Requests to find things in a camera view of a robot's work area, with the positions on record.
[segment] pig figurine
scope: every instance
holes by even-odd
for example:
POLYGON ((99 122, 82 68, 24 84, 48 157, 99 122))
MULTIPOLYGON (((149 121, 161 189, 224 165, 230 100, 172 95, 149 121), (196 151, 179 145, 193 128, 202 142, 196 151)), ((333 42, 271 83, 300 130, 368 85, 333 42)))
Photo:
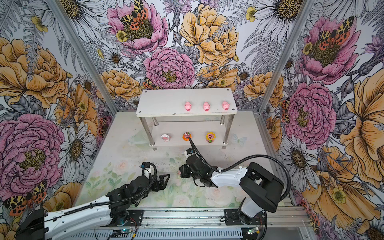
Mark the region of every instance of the pig figurine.
POLYGON ((224 110, 228 110, 229 109, 229 103, 227 103, 226 101, 223 102, 223 108, 224 110))
POLYGON ((205 102, 204 105, 203 105, 203 109, 204 109, 205 111, 208 111, 210 106, 211 106, 211 105, 209 105, 209 103, 205 102))
POLYGON ((184 105, 184 107, 185 107, 185 109, 186 109, 187 111, 191 111, 191 107, 192 107, 192 105, 191 105, 190 102, 186 102, 185 105, 184 105))

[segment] butterfly decal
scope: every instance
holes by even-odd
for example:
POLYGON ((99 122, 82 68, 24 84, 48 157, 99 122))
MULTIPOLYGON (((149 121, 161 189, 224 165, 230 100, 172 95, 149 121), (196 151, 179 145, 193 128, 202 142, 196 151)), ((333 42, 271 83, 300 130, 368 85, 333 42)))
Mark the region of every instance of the butterfly decal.
POLYGON ((235 143, 243 147, 245 144, 245 141, 247 140, 247 137, 238 138, 236 134, 233 134, 232 139, 235 143))
POLYGON ((4 206, 10 210, 12 217, 20 216, 27 207, 32 208, 34 204, 41 203, 47 195, 46 180, 39 183, 32 192, 26 196, 13 196, 4 201, 4 206))
POLYGON ((319 33, 319 49, 325 51, 329 48, 333 48, 335 45, 341 45, 351 35, 349 30, 352 27, 355 16, 350 16, 345 20, 338 29, 329 31, 321 31, 319 33))
POLYGON ((142 0, 135 0, 131 15, 121 17, 120 21, 127 29, 137 30, 143 24, 143 20, 146 19, 148 19, 148 9, 144 7, 142 0))

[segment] white daisy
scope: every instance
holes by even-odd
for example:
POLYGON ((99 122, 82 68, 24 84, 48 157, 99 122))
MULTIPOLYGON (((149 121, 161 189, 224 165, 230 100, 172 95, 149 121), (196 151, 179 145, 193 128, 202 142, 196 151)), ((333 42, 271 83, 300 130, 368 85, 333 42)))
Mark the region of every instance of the white daisy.
MULTIPOLYGON (((34 9, 35 15, 41 18, 44 26, 53 26, 58 39, 63 33, 59 23, 47 5, 47 0, 30 0, 29 5, 34 9)), ((105 32, 104 23, 108 22, 105 13, 104 2, 99 0, 60 0, 65 12, 75 26, 80 38, 89 43, 95 39, 102 39, 105 32)))
POLYGON ((123 64, 121 51, 117 48, 108 49, 104 53, 104 61, 111 66, 120 67, 123 64))
POLYGON ((278 151, 279 160, 287 167, 292 178, 292 184, 300 191, 310 189, 308 182, 317 189, 320 179, 312 170, 311 165, 317 165, 318 160, 314 155, 305 153, 307 146, 299 138, 292 135, 292 139, 283 137, 278 151))
POLYGON ((250 67, 238 67, 237 75, 240 78, 241 82, 249 81, 253 77, 254 73, 250 67))
POLYGON ((373 218, 369 221, 369 229, 367 229, 361 236, 361 240, 376 240, 384 239, 384 220, 380 218, 377 220, 373 218))
POLYGON ((58 167, 63 167, 63 180, 65 182, 79 182, 84 179, 84 172, 91 164, 91 156, 96 150, 95 137, 88 130, 88 124, 80 123, 77 133, 70 126, 68 130, 69 142, 61 144, 58 167))
POLYGON ((336 18, 340 22, 350 16, 360 17, 364 10, 370 12, 376 5, 377 0, 326 0, 323 16, 329 16, 331 21, 336 18))
POLYGON ((137 109, 137 106, 139 105, 140 97, 135 96, 131 97, 128 101, 127 104, 131 109, 137 109))

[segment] leaf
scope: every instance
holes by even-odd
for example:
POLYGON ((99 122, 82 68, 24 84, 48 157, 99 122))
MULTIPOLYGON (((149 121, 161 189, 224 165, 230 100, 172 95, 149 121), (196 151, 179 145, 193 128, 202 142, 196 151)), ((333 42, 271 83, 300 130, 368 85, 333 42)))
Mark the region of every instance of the leaf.
POLYGON ((133 78, 143 78, 146 75, 145 75, 145 73, 138 72, 138 73, 131 74, 130 76, 133 77, 133 78))
POLYGON ((119 179, 115 182, 115 184, 118 185, 120 182, 121 182, 121 178, 119 178, 119 179))
POLYGON ((337 97, 337 95, 330 91, 331 93, 331 96, 332 96, 332 108, 335 110, 335 112, 337 112, 340 108, 340 100, 339 100, 339 97, 337 97))
POLYGON ((332 218, 331 226, 335 227, 337 214, 332 218))
POLYGON ((92 188, 97 187, 100 183, 101 183, 101 180, 98 180, 98 181, 92 186, 92 188))
POLYGON ((336 114, 336 118, 337 119, 341 119, 341 120, 348 120, 348 119, 351 119, 355 116, 354 113, 350 112, 348 110, 348 107, 347 107, 347 102, 350 102, 352 104, 355 103, 355 99, 349 99, 347 101, 345 101, 341 107, 339 108, 339 111, 337 111, 337 114, 336 114))
MULTIPOLYGON (((5 96, 4 100, 8 104, 9 99, 12 97, 5 96)), ((20 100, 14 104, 8 104, 10 108, 20 113, 29 113, 28 100, 21 96, 20 100)))
POLYGON ((110 184, 112 187, 115 187, 115 182, 113 181, 112 178, 109 178, 109 179, 108 179, 108 182, 109 182, 109 184, 110 184))

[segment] yellow peony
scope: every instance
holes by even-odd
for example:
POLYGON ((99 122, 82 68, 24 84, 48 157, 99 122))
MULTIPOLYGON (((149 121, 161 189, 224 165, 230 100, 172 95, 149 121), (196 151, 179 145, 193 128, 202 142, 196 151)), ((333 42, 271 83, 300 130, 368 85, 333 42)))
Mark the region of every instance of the yellow peony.
POLYGON ((354 95, 354 105, 347 102, 347 106, 357 115, 356 125, 340 136, 340 143, 352 156, 360 179, 379 188, 384 180, 384 69, 358 81, 354 95))
POLYGON ((200 63, 224 66, 236 55, 236 44, 239 33, 232 28, 219 37, 212 35, 222 27, 227 18, 218 15, 209 5, 199 5, 199 15, 191 11, 184 15, 180 34, 188 40, 187 46, 196 46, 200 51, 200 63))

